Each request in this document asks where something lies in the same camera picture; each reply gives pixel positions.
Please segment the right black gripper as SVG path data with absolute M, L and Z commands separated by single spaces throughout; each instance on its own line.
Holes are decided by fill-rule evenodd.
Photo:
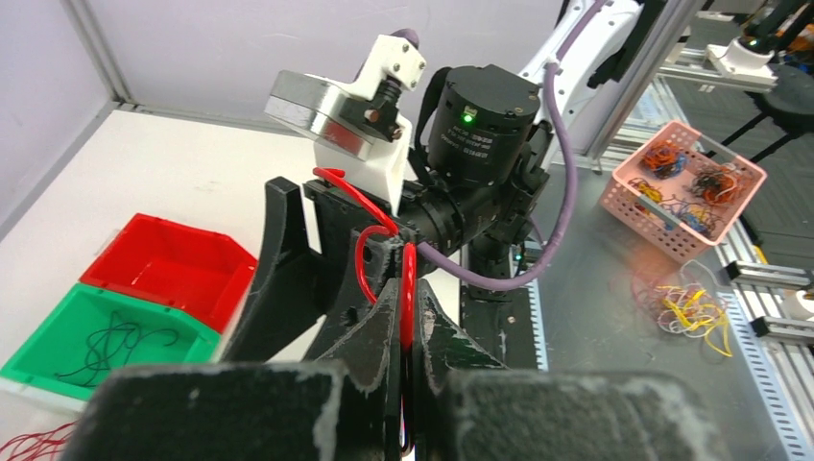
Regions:
M 339 186 L 315 179 L 304 194 L 316 213 L 321 254 L 308 242 L 300 187 L 283 177 L 265 183 L 265 221 L 245 304 L 226 341 L 223 362 L 265 362 L 325 314 L 321 345 L 331 347 L 373 308 L 358 284 L 361 267 L 378 297 L 400 272 L 401 247 L 426 242 L 445 251 L 445 191 L 405 183 L 398 232 Z

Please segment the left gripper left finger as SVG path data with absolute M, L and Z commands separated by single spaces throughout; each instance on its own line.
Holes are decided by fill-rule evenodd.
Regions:
M 400 283 L 319 358 L 132 366 L 94 392 L 66 460 L 396 460 Z

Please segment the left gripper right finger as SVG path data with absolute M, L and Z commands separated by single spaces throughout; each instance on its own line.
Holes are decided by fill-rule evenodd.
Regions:
M 728 460 L 700 395 L 648 372 L 512 369 L 417 286 L 419 460 Z

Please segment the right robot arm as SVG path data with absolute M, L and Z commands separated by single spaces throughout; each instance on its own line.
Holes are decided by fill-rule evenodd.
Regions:
M 283 70 L 265 107 L 313 144 L 314 177 L 275 178 L 257 271 L 221 357 L 272 358 L 314 324 L 317 357 L 383 303 L 397 343 L 413 343 L 419 279 L 443 270 L 491 297 L 536 279 L 563 240 L 576 198 L 563 204 L 542 258 L 506 271 L 556 148 L 603 84 L 620 81 L 664 10 L 661 1 L 567 1 L 552 35 L 519 71 L 442 67 L 416 121 L 399 103 L 425 59 L 409 30 L 379 36 L 356 77 L 338 82 Z

